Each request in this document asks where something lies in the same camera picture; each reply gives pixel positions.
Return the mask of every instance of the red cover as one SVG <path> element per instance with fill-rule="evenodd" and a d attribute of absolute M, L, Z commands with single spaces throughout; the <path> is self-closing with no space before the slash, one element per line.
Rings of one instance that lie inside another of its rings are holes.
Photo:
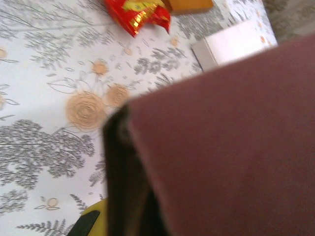
<path fill-rule="evenodd" d="M 315 236 L 314 42 L 129 103 L 129 133 L 170 235 Z"/>
<path fill-rule="evenodd" d="M 161 0 L 104 0 L 108 13 L 135 37 L 145 23 L 162 26 L 169 32 L 170 14 Z"/>

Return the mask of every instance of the floral tablecloth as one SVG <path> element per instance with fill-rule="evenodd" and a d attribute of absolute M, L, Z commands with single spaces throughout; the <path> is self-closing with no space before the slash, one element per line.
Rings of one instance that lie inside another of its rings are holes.
<path fill-rule="evenodd" d="M 99 127 L 128 98 L 201 69 L 190 45 L 254 19 L 275 45 L 261 0 L 216 0 L 136 38 L 101 0 L 0 0 L 1 235 L 65 236 L 106 197 Z"/>
<path fill-rule="evenodd" d="M 315 32 L 314 0 L 263 0 L 279 42 Z"/>

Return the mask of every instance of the black strap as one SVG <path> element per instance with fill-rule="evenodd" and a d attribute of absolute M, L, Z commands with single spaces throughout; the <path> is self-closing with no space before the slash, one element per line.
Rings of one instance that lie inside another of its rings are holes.
<path fill-rule="evenodd" d="M 93 210 L 82 215 L 67 236 L 88 236 L 99 214 L 98 210 Z"/>

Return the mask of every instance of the yellow object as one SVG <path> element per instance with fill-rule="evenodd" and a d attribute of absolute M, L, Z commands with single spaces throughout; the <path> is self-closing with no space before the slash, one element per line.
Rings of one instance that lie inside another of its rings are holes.
<path fill-rule="evenodd" d="M 148 8 L 155 9 L 157 6 L 164 7 L 164 3 L 162 0 L 127 0 L 123 5 L 123 9 L 125 11 L 144 11 Z"/>
<path fill-rule="evenodd" d="M 172 15 L 202 13 L 213 7 L 212 0 L 163 0 Z"/>
<path fill-rule="evenodd" d="M 107 236 L 107 199 L 87 208 L 68 236 Z"/>

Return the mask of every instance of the gray leaf pattern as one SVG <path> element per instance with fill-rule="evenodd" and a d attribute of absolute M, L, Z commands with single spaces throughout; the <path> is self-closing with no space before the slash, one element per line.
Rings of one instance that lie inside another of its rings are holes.
<path fill-rule="evenodd" d="M 0 183 L 16 183 L 34 189 L 39 173 L 48 167 L 53 177 L 73 177 L 83 168 L 82 154 L 92 156 L 94 145 L 88 135 L 58 129 L 53 134 L 30 120 L 19 120 L 11 126 L 0 126 Z"/>
<path fill-rule="evenodd" d="M 193 64 L 192 64 L 192 69 L 193 69 L 193 71 L 194 72 L 196 72 L 196 73 L 199 73 L 199 72 L 201 72 L 201 66 L 199 65 L 199 63 L 197 63 L 197 62 L 194 62 Z"/>
<path fill-rule="evenodd" d="M 178 48 L 167 48 L 167 51 L 153 48 L 151 57 L 156 60 L 148 58 L 139 58 L 137 65 L 134 67 L 135 74 L 146 74 L 147 72 L 157 74 L 161 69 L 171 71 L 178 69 L 180 66 L 180 59 L 187 58 L 184 51 Z"/>
<path fill-rule="evenodd" d="M 239 2 L 242 2 L 242 3 L 247 3 L 247 2 L 254 2 L 255 0 L 233 0 L 234 3 L 239 3 Z"/>
<path fill-rule="evenodd" d="M 91 187 L 96 185 L 96 183 L 104 183 L 106 180 L 106 171 L 105 171 L 105 159 L 103 158 L 95 165 L 95 172 L 93 172 L 89 178 L 91 182 Z"/>
<path fill-rule="evenodd" d="M 72 197 L 74 201 L 77 203 L 77 206 L 79 207 L 80 210 L 79 214 L 82 214 L 88 208 L 88 206 L 78 196 L 70 194 L 70 197 Z"/>
<path fill-rule="evenodd" d="M 11 190 L 2 194 L 0 196 L 0 217 L 5 213 L 24 210 L 27 199 L 28 194 L 25 190 Z"/>
<path fill-rule="evenodd" d="M 10 87 L 10 85 L 6 85 L 6 84 L 0 84 L 0 111 L 4 109 L 4 107 L 8 104 L 8 105 L 19 105 L 20 103 L 18 103 L 17 101 L 14 101 L 13 99 L 10 99 L 9 97 L 7 97 L 7 93 L 4 92 L 6 89 L 8 89 Z M 14 115 L 7 115 L 7 116 L 3 116 L 0 117 L 0 121 L 4 121 L 6 118 L 12 117 Z"/>
<path fill-rule="evenodd" d="M 74 224 L 71 224 L 66 227 L 66 220 L 63 219 L 61 222 L 59 220 L 55 220 L 54 223 L 47 221 L 46 223 L 19 225 L 16 228 L 45 233 L 45 236 L 66 236 L 73 226 Z"/>
<path fill-rule="evenodd" d="M 178 27 L 185 36 L 200 40 L 223 29 L 220 21 L 224 20 L 221 9 L 215 6 L 208 14 L 178 16 Z"/>
<path fill-rule="evenodd" d="M 287 6 L 289 0 L 264 0 L 264 5 L 268 13 L 282 11 Z"/>
<path fill-rule="evenodd" d="M 175 82 L 175 79 L 173 77 L 168 77 L 167 75 L 161 73 L 159 76 L 157 76 L 157 79 L 155 81 L 156 88 L 148 88 L 149 92 L 154 91 L 155 89 L 161 89 L 166 86 L 169 86 Z"/>
<path fill-rule="evenodd" d="M 86 9 L 106 14 L 99 1 L 79 1 L 77 7 L 55 2 L 52 6 L 53 10 L 48 11 L 29 0 L 3 0 L 0 3 L 0 37 L 13 40 L 18 33 L 23 33 L 25 46 L 36 52 L 31 60 L 41 68 L 53 70 L 66 63 L 75 38 L 81 46 L 88 47 L 97 42 L 105 45 L 113 42 L 113 35 L 107 29 L 96 29 L 113 23 L 94 23 L 85 14 Z M 70 29 L 72 33 L 63 33 Z"/>

